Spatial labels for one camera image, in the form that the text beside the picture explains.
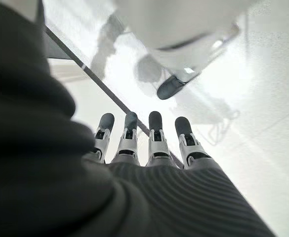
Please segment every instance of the black sleeve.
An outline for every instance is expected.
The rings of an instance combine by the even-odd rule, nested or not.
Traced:
[[[149,221],[140,191],[104,166],[81,166],[93,135],[71,121],[43,26],[0,5],[0,236],[140,236]]]

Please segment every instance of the ribbed fabric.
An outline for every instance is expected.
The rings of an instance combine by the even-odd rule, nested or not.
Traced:
[[[161,236],[274,236],[219,169],[108,165],[147,199]]]

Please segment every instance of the gray rubber fingertip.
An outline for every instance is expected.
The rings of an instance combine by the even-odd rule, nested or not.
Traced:
[[[138,116],[135,112],[129,112],[125,116],[124,120],[124,128],[127,128],[128,130],[137,129],[138,126]]]
[[[149,128],[159,131],[163,129],[162,115],[157,111],[152,111],[149,115]]]
[[[188,121],[188,119],[186,119],[185,117],[178,117],[175,120],[175,128],[176,128],[176,132],[177,132],[177,136],[179,137],[181,134],[191,134],[192,132],[192,128],[190,126],[190,123]]]
[[[113,130],[114,123],[115,123],[114,115],[111,113],[107,113],[101,117],[98,127],[103,129],[109,129],[111,132]]]

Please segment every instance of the floor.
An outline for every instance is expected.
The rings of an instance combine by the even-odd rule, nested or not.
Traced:
[[[174,121],[185,116],[205,150],[271,229],[289,236],[289,0],[262,1],[240,16],[243,32],[227,52],[166,101],[157,98],[156,89],[167,71],[115,17],[109,1],[44,3],[48,27],[145,125],[151,111],[161,112],[177,157]],[[76,118],[96,128],[101,113],[96,118],[95,110],[113,109],[120,119],[113,136],[119,140],[124,113],[109,106],[106,94],[99,99],[92,80],[75,78],[74,70],[67,73],[73,73],[64,83],[77,101]],[[94,101],[101,106],[91,109]]]

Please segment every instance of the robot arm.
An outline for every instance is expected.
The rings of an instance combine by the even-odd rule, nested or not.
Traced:
[[[184,86],[239,33],[238,15],[258,0],[116,0],[121,20],[173,75],[167,92]],[[173,95],[159,95],[167,99]]]

